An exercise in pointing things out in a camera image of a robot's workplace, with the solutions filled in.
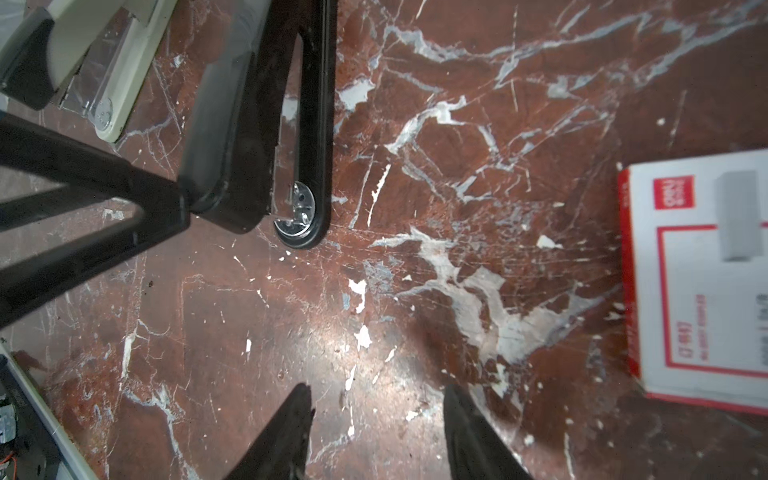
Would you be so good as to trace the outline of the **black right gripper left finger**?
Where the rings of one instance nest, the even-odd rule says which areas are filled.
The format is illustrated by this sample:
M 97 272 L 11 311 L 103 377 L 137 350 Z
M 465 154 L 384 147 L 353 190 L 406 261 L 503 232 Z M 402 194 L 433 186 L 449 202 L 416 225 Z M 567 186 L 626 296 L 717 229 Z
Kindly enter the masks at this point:
M 310 386 L 298 383 L 225 479 L 305 479 L 314 414 Z

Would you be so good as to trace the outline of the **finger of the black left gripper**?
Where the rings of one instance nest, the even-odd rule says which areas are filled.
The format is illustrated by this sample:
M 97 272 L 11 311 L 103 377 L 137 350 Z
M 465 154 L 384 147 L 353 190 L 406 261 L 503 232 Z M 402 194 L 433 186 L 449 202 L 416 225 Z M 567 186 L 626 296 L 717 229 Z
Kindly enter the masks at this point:
M 188 201 L 176 182 L 11 114 L 1 118 L 1 164 L 58 185 L 2 202 L 3 231 L 112 198 L 137 207 L 128 220 L 2 269 L 3 327 L 190 225 Z

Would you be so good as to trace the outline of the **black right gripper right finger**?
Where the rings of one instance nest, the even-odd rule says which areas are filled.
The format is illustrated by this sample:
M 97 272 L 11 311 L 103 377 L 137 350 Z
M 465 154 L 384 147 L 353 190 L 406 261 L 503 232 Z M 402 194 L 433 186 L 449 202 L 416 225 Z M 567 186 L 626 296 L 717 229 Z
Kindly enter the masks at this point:
M 532 479 L 459 385 L 445 387 L 443 418 L 452 479 Z

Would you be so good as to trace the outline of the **white red staple box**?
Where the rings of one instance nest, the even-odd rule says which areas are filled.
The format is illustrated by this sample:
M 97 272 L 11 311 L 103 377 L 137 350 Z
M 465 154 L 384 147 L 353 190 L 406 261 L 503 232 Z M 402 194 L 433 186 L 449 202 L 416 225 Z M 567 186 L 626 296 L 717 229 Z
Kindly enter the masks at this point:
M 654 399 L 767 411 L 767 154 L 618 177 L 628 365 Z

